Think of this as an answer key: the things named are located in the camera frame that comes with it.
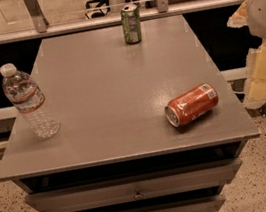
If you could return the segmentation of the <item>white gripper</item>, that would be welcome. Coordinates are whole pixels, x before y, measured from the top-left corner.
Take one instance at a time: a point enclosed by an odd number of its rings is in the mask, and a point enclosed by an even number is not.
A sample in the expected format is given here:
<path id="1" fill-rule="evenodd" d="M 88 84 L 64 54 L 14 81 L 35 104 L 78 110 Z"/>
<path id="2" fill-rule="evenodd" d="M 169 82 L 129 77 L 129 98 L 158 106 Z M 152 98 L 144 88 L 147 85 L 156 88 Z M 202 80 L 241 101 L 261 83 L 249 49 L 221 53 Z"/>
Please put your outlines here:
<path id="1" fill-rule="evenodd" d="M 230 28 L 247 26 L 251 35 L 266 38 L 266 0 L 244 1 L 227 20 Z M 246 56 L 244 102 L 247 109 L 258 109 L 266 103 L 266 40 L 258 49 L 249 49 Z"/>

